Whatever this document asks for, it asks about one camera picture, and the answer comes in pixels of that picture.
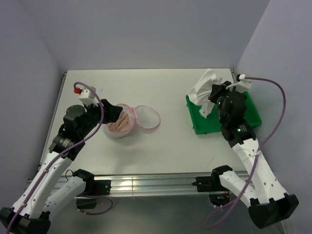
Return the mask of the beige bra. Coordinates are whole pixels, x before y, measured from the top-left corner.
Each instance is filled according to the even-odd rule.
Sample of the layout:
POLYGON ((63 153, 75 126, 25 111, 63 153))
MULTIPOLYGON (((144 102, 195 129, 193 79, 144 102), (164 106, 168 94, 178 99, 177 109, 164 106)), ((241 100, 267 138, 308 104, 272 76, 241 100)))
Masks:
POLYGON ((131 129, 128 113, 122 111, 116 122, 108 123, 107 128, 112 132, 126 132, 131 129))

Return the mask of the white cloth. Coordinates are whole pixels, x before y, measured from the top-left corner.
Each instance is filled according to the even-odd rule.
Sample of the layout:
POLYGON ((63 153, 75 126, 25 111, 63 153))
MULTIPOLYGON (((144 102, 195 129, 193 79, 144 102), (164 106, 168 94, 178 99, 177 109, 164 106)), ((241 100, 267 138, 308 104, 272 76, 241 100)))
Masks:
POLYGON ((214 107, 214 104, 209 100, 209 96, 212 94, 212 86, 214 84, 220 85, 221 81, 222 78, 217 77, 213 69, 207 69, 187 94, 191 103, 200 106, 199 113, 204 118, 207 118, 214 107))

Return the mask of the mesh laundry bag pink trim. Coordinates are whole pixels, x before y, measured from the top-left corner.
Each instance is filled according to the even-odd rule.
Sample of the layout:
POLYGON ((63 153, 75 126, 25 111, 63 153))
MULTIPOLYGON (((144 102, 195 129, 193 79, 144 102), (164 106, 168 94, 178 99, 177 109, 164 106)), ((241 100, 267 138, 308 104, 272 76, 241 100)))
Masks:
POLYGON ((122 103, 117 106, 121 106, 123 111, 128 113, 131 129, 126 132, 112 132, 107 128, 107 124, 103 124, 102 131, 110 138, 122 138, 126 136, 131 132, 135 125, 143 130, 154 130, 160 124, 160 115, 151 107, 139 105, 133 108, 122 103))

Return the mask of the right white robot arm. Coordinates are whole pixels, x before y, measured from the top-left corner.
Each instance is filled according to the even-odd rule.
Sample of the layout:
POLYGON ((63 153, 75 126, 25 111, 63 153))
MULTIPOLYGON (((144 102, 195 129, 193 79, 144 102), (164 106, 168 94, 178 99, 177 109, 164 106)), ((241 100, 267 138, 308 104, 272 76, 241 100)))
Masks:
POLYGON ((248 208, 254 225, 260 229, 288 219, 297 208, 296 195, 289 194, 279 183, 261 151, 256 134, 246 121, 246 96, 238 85, 226 81, 212 85, 209 100, 217 105, 221 133, 238 155, 248 172, 243 180, 227 166, 213 169, 211 185, 232 192, 236 200, 226 204, 229 215, 239 201, 248 208))

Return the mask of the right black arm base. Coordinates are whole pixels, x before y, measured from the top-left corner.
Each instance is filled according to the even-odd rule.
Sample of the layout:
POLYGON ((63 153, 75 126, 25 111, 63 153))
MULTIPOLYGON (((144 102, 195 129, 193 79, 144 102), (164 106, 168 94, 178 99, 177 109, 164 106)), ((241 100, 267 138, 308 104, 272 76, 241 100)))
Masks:
POLYGON ((198 176, 192 186, 195 186, 199 193, 208 193, 213 207, 225 206, 231 202, 231 192, 221 185, 215 175, 198 176))

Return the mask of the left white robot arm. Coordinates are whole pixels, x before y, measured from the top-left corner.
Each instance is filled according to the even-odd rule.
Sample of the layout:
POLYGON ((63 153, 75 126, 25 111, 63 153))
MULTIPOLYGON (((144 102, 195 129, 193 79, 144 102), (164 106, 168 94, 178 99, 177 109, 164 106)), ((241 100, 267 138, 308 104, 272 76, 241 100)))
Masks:
POLYGON ((63 124, 35 178, 11 207, 3 207, 0 211, 0 221, 8 234, 45 234, 53 215, 77 195, 90 195, 94 191, 95 176, 78 169, 65 185, 52 192, 85 142, 102 124, 116 122, 122 110, 106 99, 90 105, 73 105, 66 110, 63 124))

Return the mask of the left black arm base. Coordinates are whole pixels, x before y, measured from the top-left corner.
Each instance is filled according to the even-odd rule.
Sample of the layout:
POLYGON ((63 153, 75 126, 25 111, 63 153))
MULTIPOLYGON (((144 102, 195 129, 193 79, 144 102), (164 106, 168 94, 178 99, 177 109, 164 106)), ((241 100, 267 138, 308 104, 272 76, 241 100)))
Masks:
POLYGON ((110 180, 95 180, 91 188, 76 198, 76 207, 87 213, 101 213, 112 209, 114 202, 109 198, 110 180))

